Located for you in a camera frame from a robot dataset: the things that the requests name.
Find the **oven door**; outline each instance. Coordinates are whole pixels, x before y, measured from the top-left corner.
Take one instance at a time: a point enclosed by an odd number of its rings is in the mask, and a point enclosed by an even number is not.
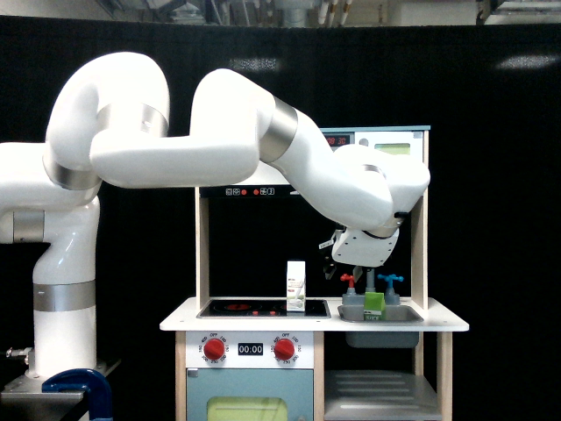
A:
[[[311,369],[199,368],[187,378],[189,421],[312,421]]]

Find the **green juice box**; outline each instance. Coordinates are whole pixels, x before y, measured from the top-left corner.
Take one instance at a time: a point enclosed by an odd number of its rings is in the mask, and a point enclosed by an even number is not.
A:
[[[365,293],[365,320],[385,320],[386,301],[381,292]]]

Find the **wooden post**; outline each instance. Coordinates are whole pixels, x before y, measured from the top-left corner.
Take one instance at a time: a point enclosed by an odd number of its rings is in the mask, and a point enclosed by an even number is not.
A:
[[[424,332],[419,332],[419,343],[413,352],[413,374],[424,375]]]
[[[423,162],[429,165],[429,132],[423,135]],[[423,310],[429,309],[428,256],[429,191],[426,190],[411,211],[411,299]]]
[[[314,421],[325,415],[325,368],[323,364],[323,332],[314,332]]]
[[[437,397],[442,421],[452,420],[452,332],[437,334]]]
[[[197,311],[209,301],[209,199],[195,188],[195,258]]]
[[[175,333],[175,421],[187,421],[186,333]]]

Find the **white countertop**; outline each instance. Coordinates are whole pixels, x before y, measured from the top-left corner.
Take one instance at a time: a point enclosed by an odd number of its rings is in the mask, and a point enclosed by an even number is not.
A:
[[[162,331],[305,331],[305,332],[465,332],[469,324],[437,300],[429,298],[424,311],[410,297],[402,297],[424,320],[422,322],[347,322],[341,319],[337,307],[341,298],[310,298],[327,301],[330,318],[197,318],[196,299],[189,298],[160,324]]]

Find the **blue faucet handle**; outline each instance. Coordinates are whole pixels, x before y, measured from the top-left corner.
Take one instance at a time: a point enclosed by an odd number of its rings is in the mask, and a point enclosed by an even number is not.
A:
[[[384,281],[386,281],[388,288],[394,287],[394,281],[403,282],[403,276],[397,276],[396,274],[391,274],[391,275],[378,274],[378,279],[383,279]]]

